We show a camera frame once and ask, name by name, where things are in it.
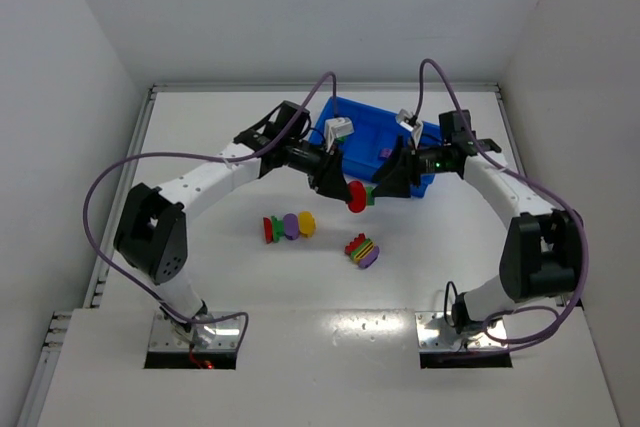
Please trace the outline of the red rounded duplo brick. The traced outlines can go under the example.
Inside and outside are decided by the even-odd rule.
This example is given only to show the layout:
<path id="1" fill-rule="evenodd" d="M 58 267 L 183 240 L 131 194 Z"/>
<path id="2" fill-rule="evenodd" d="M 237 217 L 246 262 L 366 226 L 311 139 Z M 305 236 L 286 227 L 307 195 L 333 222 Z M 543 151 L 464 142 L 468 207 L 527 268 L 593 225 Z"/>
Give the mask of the red rounded duplo brick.
<path id="1" fill-rule="evenodd" d="M 352 213 L 364 211 L 368 205 L 368 192 L 364 184 L 359 180 L 353 180 L 348 183 L 348 189 L 351 195 L 351 200 L 347 203 L 348 209 Z"/>

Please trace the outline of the green duplo brick number three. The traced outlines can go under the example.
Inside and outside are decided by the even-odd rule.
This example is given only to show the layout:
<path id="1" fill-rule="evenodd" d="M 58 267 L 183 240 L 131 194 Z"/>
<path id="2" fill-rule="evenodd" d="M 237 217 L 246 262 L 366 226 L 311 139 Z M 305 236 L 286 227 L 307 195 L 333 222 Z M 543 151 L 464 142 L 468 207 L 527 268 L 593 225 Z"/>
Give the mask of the green duplo brick number three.
<path id="1" fill-rule="evenodd" d="M 371 187 L 371 186 L 367 186 L 365 188 L 365 191 L 366 191 L 366 204 L 368 206 L 373 206 L 375 204 L 375 198 L 373 196 L 373 190 L 374 190 L 374 188 Z"/>

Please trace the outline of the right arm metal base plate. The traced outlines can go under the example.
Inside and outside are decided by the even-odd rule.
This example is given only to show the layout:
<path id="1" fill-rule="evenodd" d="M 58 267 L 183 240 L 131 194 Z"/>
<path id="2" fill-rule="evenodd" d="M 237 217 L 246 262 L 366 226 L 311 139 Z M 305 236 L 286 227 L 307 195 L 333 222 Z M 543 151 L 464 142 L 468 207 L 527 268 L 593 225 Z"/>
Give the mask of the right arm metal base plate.
<path id="1" fill-rule="evenodd" d="M 508 348 L 506 344 L 494 340 L 494 337 L 506 337 L 502 320 L 491 324 L 487 333 L 476 330 L 458 333 L 442 311 L 418 311 L 415 313 L 415 323 L 420 353 L 466 354 Z"/>

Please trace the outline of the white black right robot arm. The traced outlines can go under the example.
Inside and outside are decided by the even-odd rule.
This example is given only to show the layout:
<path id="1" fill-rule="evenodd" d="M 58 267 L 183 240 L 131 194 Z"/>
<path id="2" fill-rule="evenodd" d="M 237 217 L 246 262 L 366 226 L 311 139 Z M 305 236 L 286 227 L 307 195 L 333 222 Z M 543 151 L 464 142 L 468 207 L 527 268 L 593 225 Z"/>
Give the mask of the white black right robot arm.
<path id="1" fill-rule="evenodd" d="M 575 307 L 586 283 L 588 246 L 580 216 L 555 194 L 510 169 L 501 147 L 479 139 L 468 111 L 439 117 L 442 140 L 420 147 L 418 121 L 400 113 L 409 133 L 398 136 L 375 174 L 377 196 L 406 197 L 426 174 L 455 173 L 473 187 L 504 224 L 507 235 L 496 276 L 458 292 L 447 310 L 457 332 L 480 330 L 527 303 L 563 294 Z"/>

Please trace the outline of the purple rounded duplo brick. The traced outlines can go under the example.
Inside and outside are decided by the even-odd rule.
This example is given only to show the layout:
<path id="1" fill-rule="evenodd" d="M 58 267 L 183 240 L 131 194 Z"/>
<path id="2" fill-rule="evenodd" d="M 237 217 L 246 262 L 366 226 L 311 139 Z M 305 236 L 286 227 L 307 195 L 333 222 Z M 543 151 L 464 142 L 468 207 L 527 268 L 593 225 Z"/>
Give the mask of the purple rounded duplo brick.
<path id="1" fill-rule="evenodd" d="M 374 245 L 357 263 L 360 269 L 368 268 L 372 263 L 374 263 L 380 253 L 380 249 L 377 245 Z"/>

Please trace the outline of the red stud duplo brick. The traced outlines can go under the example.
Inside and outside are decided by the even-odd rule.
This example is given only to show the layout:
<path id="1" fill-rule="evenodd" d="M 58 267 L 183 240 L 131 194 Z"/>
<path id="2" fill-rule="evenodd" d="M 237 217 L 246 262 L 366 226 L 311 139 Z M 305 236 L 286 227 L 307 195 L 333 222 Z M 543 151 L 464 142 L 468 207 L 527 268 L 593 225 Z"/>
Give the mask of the red stud duplo brick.
<path id="1" fill-rule="evenodd" d="M 357 250 L 366 241 L 367 241 L 367 238 L 366 238 L 365 234 L 364 233 L 360 233 L 349 244 L 347 244 L 345 246 L 345 248 L 344 248 L 345 254 L 350 256 L 355 250 Z"/>

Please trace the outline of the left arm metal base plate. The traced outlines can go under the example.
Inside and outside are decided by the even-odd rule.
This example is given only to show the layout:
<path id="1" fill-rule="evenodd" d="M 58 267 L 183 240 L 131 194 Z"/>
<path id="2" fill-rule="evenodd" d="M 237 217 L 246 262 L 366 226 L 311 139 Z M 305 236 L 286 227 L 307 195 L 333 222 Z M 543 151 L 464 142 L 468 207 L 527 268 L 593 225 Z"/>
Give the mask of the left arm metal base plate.
<path id="1" fill-rule="evenodd" d="M 186 331 L 169 315 L 159 311 L 151 324 L 147 351 L 149 353 L 194 353 L 231 354 L 240 345 L 246 327 L 246 317 L 227 312 L 213 313 L 215 318 L 229 317 L 214 323 L 197 324 Z"/>

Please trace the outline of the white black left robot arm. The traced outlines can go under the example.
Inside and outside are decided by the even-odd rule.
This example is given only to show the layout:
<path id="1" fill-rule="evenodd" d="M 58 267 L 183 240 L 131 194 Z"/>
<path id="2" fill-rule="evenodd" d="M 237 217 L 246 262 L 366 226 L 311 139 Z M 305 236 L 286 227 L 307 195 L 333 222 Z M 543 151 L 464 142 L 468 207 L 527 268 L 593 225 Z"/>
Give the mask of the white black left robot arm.
<path id="1" fill-rule="evenodd" d="M 143 274 L 162 311 L 181 330 L 214 323 L 183 269 L 188 224 L 239 187 L 289 167 L 305 174 L 315 193 L 355 204 L 368 197 L 346 181 L 335 145 L 305 140 L 309 111 L 289 101 L 241 131 L 220 154 L 158 186 L 139 183 L 127 194 L 113 245 Z"/>

